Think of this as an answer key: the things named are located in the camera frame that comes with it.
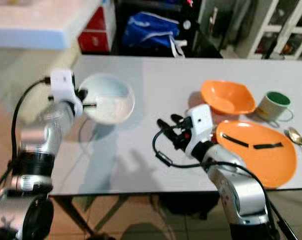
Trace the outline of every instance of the orange bowl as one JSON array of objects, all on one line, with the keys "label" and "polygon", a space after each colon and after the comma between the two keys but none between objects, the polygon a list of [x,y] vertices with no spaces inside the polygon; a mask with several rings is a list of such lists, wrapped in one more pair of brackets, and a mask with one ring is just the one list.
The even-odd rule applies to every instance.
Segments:
[{"label": "orange bowl", "polygon": [[224,114],[249,114],[255,110],[255,100],[245,85],[224,81],[208,80],[201,87],[204,101]]}]

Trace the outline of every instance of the red box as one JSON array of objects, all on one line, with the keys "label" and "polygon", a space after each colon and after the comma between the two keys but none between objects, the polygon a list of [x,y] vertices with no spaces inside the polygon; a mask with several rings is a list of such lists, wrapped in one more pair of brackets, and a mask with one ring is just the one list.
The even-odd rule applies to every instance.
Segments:
[{"label": "red box", "polygon": [[97,9],[84,31],[78,37],[82,52],[110,52],[115,31],[116,21],[114,1],[107,0]]}]

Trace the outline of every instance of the mug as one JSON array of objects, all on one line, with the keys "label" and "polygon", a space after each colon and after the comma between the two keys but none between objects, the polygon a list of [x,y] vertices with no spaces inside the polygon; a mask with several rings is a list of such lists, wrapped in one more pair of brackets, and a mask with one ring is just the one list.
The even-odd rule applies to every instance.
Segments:
[{"label": "mug", "polygon": [[[288,122],[294,117],[293,112],[288,108],[290,104],[291,100],[284,94],[277,91],[269,91],[256,108],[256,113],[267,121]],[[291,116],[288,119],[280,119],[279,116],[285,110],[288,110]]]}]

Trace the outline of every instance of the white countertop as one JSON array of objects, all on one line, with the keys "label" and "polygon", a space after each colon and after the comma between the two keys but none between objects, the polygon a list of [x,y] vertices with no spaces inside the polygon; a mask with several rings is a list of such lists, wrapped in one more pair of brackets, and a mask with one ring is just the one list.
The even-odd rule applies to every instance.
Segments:
[{"label": "white countertop", "polygon": [[[224,79],[245,84],[259,103],[269,90],[292,100],[295,118],[281,122],[278,131],[294,126],[302,134],[302,61],[242,59],[174,59],[81,56],[74,67],[76,83],[94,73],[111,73],[129,83],[136,106],[119,126],[103,126],[83,116],[62,143],[53,169],[52,195],[209,192],[215,186],[200,168],[166,167],[152,151],[158,118],[171,123],[170,114],[183,114],[200,103],[205,80]],[[213,115],[215,123],[234,116]],[[250,120],[241,115],[241,120]],[[181,151],[160,137],[158,148],[178,164],[192,164]],[[298,166],[280,189],[302,189],[302,149],[295,145]]]},{"label": "white countertop", "polygon": [[102,0],[33,0],[0,5],[0,47],[61,50],[71,46]]}]

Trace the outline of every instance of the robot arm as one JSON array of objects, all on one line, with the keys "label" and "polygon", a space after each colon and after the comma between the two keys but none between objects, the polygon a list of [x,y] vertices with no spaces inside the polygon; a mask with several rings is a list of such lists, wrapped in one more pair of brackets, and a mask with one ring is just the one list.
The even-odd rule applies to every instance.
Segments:
[{"label": "robot arm", "polygon": [[[204,169],[218,189],[232,238],[275,239],[276,233],[270,224],[273,219],[269,218],[266,195],[260,183],[247,171],[234,166],[246,167],[241,157],[219,144],[210,142],[213,129],[210,107],[204,104],[197,106],[186,112],[185,119],[174,121],[178,128],[182,129],[181,135],[176,135],[173,127],[168,127],[168,124],[158,120],[161,132],[173,142],[175,149],[184,150],[188,157],[196,158],[200,162],[198,166]],[[154,150],[157,152],[156,157],[166,165],[187,167],[173,164],[155,147]]]},{"label": "robot arm", "polygon": [[70,70],[50,75],[54,102],[21,130],[21,144],[12,175],[0,192],[0,239],[43,239],[53,219],[54,158],[83,106],[75,94]]}]

